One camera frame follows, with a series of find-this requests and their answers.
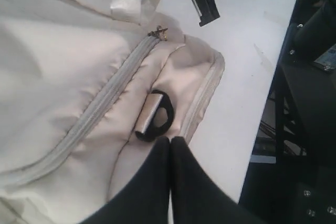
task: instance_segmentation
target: zipper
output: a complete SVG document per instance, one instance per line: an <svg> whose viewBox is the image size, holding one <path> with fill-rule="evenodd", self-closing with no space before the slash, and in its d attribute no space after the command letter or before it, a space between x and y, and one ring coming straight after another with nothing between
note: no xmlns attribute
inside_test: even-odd
<svg viewBox="0 0 336 224"><path fill-rule="evenodd" d="M124 61L120 69L107 84L98 92L94 100L89 104L84 113L71 128L60 143L38 162L17 170L0 174L0 188L7 186L21 186L37 180L58 168L70 155L84 137L86 137L95 125L114 104L120 94L130 82L143 59L150 53L160 41L161 33L157 29L143 39L133 52Z"/></svg>
<svg viewBox="0 0 336 224"><path fill-rule="evenodd" d="M219 52L217 52L214 58L214 63L210 67L209 72L207 73L203 83L198 89L195 95L195 99L190 105L190 108L185 116L181 127L180 135L183 136L187 142L189 142L192 137L190 132L192 123L198 117L201 109L204 108L205 103L213 96L213 93L218 86L223 74L223 70L225 67L225 61L223 56Z"/></svg>

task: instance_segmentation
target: white fabric bag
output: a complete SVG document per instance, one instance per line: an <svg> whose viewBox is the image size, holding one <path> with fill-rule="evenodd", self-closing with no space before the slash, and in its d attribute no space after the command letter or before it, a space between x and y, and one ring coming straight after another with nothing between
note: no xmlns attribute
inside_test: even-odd
<svg viewBox="0 0 336 224"><path fill-rule="evenodd" d="M174 107L165 135L191 140L224 59L157 4L0 0L1 224L79 223L111 200L152 147L134 133L152 90Z"/></svg>

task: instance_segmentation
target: white table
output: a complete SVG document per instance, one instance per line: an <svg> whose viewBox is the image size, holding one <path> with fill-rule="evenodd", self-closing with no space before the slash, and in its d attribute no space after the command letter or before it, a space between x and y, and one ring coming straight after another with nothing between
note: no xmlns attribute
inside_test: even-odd
<svg viewBox="0 0 336 224"><path fill-rule="evenodd" d="M251 152L296 0L216 0L221 18L198 26L190 0L162 0L159 12L208 42L226 61L222 81L191 149L210 178L239 201Z"/></svg>

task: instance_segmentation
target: metal clip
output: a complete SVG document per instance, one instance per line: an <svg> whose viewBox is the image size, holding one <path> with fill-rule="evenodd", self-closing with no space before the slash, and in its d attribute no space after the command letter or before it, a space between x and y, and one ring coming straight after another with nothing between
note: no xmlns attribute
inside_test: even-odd
<svg viewBox="0 0 336 224"><path fill-rule="evenodd" d="M165 32L168 30L168 28L162 28L162 26L158 26L156 28L156 31L151 31L150 33L148 33L148 36L154 36L160 40L164 40L167 41L167 36L165 34Z"/></svg>

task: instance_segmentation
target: metal zipper slider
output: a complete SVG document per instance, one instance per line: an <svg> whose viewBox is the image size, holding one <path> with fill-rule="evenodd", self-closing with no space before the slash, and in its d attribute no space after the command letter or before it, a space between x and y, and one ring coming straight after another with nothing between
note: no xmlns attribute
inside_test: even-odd
<svg viewBox="0 0 336 224"><path fill-rule="evenodd" d="M165 32L168 30L168 28L162 28L162 26L158 26L156 28L156 31L151 31L150 33L148 33L148 36L153 36L153 37L156 37L160 40L164 40L164 41L167 41L167 36L165 34Z"/></svg>

